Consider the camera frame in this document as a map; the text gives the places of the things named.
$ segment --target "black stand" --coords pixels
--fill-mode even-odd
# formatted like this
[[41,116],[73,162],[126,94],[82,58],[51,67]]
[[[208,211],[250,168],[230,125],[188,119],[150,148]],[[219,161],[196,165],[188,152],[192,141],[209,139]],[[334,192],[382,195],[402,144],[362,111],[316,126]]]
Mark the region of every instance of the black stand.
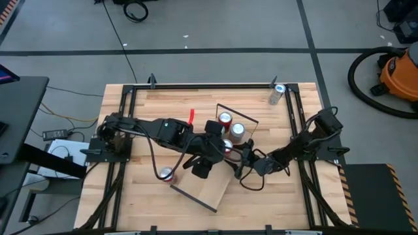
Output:
[[29,144],[23,144],[20,148],[18,160],[27,161],[80,179],[84,178],[87,170],[86,166],[67,161]]

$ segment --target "wooden table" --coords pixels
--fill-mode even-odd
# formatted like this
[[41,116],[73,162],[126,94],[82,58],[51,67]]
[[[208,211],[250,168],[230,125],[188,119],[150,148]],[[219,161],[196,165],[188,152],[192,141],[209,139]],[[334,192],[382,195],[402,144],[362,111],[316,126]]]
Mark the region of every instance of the wooden table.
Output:
[[[106,115],[118,111],[122,86],[107,85],[99,123]],[[321,109],[321,102],[315,83],[301,83],[299,88],[307,119]],[[134,117],[187,121],[190,109],[194,108],[195,132],[204,132],[206,120],[214,119],[216,104],[221,103],[259,121],[252,136],[255,148],[269,152],[287,145],[291,136],[285,97],[280,99],[278,105],[272,106],[267,101],[270,92],[270,89],[140,90],[137,93]],[[153,146],[158,168],[173,166],[180,156],[157,144]],[[321,161],[316,162],[316,167],[325,200],[343,221],[350,223],[338,169]],[[152,225],[156,225],[158,230],[264,230],[265,225],[272,225],[273,229],[308,228],[297,163],[293,161],[290,169],[290,177],[285,172],[266,175],[265,188],[259,192],[244,189],[238,180],[232,179],[217,213],[214,213],[157,180],[152,171],[147,141],[136,137],[125,172],[117,230],[150,230]],[[87,176],[74,227],[85,223],[100,203],[107,170],[108,163],[101,163]],[[176,175],[181,179],[183,173],[184,170],[179,168]],[[261,178],[254,173],[245,182],[250,187],[259,187]],[[106,225],[110,224],[112,208],[111,202]],[[315,222],[319,224],[316,203],[313,203],[313,210]]]

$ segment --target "orange shop vacuum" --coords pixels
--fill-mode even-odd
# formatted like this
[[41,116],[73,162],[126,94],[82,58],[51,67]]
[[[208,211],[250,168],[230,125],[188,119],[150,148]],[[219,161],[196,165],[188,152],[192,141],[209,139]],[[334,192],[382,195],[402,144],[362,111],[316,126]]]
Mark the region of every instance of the orange shop vacuum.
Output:
[[[365,95],[354,81],[354,73],[359,64],[374,54],[379,57],[378,66],[382,69],[380,83],[370,89],[375,96],[390,93],[411,102],[414,112],[395,110],[381,104]],[[400,118],[418,119],[418,42],[413,43],[406,50],[382,46],[361,54],[348,70],[348,84],[360,100],[371,107]]]

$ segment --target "power adapter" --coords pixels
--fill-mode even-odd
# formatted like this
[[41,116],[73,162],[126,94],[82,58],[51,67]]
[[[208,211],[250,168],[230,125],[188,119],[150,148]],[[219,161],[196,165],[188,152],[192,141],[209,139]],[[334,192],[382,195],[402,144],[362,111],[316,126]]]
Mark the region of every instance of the power adapter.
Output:
[[54,131],[43,131],[42,137],[44,141],[66,139],[68,138],[68,131],[66,129],[54,130]]

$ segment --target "concrete floor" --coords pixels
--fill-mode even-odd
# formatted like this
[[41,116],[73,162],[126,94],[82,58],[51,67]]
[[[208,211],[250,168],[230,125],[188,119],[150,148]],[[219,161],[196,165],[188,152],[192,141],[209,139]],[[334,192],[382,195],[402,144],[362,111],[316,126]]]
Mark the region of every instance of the concrete floor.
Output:
[[[381,7],[387,2],[381,0]],[[173,83],[269,82],[275,75],[278,82],[317,82],[323,102],[340,109],[338,118],[345,126],[342,143],[351,148],[346,161],[394,165],[412,212],[418,214],[414,183],[418,146],[416,134],[410,131],[418,128],[418,122],[368,107],[351,94],[347,84],[348,68],[358,56],[352,53],[355,49],[402,46],[394,34],[376,26],[376,0],[159,0],[146,4],[149,18],[134,24],[127,21],[121,6],[106,1],[127,44],[125,49],[132,50],[128,57],[139,82],[146,82],[151,72],[158,82]],[[390,25],[384,14],[381,21]],[[191,54],[162,50],[186,46]],[[326,48],[341,50],[315,50]],[[93,0],[25,0],[0,44],[0,63],[22,76],[47,76],[50,86],[103,94],[105,84],[134,82],[125,56],[109,50],[121,47],[102,5],[94,5]],[[376,82],[375,61],[365,61],[356,73],[365,91]],[[390,97],[383,101],[404,107]],[[101,99],[49,89],[43,102],[57,113],[87,119],[97,116]],[[40,133],[70,126],[65,119],[38,113],[32,128]],[[82,132],[88,138],[93,129]],[[33,133],[26,142],[39,148],[45,145]],[[6,234],[25,226],[16,222],[24,193]],[[70,198],[39,196],[40,206],[32,214],[46,215]],[[23,234],[68,231],[76,209],[77,201],[71,202]]]

